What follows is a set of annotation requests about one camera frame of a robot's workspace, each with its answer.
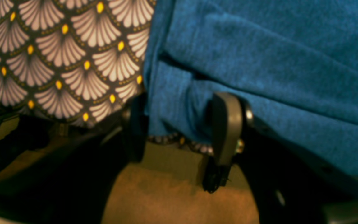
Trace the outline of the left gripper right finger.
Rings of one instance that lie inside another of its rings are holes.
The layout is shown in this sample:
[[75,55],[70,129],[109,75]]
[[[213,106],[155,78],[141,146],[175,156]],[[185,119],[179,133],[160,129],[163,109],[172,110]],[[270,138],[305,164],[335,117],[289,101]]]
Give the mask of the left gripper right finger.
[[283,139],[244,98],[216,92],[208,112],[213,161],[240,167],[260,224],[358,224],[357,180]]

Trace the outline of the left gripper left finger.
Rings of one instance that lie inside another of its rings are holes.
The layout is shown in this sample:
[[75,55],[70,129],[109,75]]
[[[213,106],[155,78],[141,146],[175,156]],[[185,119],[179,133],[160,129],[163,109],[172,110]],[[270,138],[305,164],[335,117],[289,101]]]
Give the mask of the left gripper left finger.
[[100,223],[110,190],[145,154],[147,94],[0,183],[0,218],[25,224]]

